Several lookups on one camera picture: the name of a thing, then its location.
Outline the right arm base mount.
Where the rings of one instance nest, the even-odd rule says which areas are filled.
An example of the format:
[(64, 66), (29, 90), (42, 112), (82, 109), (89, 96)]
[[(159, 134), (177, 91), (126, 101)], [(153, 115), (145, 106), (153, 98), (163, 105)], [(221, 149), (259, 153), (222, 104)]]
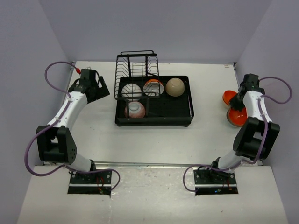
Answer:
[(216, 172), (199, 167), (193, 170), (195, 195), (231, 195), (238, 194), (235, 174)]

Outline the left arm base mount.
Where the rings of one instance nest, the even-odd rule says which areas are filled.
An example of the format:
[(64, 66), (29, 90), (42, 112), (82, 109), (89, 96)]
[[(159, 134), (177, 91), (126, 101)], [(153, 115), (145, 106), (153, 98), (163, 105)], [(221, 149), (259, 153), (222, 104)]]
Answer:
[(111, 195), (112, 171), (95, 174), (80, 174), (70, 171), (71, 177), (67, 194)]

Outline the orange white bowl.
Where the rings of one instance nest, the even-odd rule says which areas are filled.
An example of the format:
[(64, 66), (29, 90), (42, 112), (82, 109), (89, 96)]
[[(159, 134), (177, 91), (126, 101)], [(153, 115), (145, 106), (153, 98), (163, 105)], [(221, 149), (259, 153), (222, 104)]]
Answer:
[(150, 79), (142, 88), (143, 92), (150, 97), (156, 97), (164, 92), (163, 84), (157, 79)]

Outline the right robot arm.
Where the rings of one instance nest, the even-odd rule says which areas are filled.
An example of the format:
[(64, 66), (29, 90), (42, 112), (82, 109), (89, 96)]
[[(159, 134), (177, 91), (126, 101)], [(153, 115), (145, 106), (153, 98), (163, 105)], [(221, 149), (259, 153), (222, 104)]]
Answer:
[(280, 126), (272, 122), (264, 103), (265, 91), (259, 86), (259, 77), (246, 74), (238, 93), (229, 102), (229, 111), (246, 112), (246, 120), (233, 142), (233, 149), (211, 164), (209, 180), (220, 183), (225, 173), (233, 173), (243, 163), (255, 164), (268, 157)]

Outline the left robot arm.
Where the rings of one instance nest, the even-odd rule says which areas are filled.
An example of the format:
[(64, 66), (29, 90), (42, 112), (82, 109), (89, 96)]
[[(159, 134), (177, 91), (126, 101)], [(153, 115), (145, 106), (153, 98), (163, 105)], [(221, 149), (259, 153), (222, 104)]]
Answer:
[(80, 172), (86, 183), (93, 183), (97, 178), (94, 161), (78, 153), (71, 130), (86, 105), (109, 94), (103, 77), (96, 70), (82, 69), (80, 78), (68, 89), (56, 116), (36, 130), (40, 160), (65, 165)]

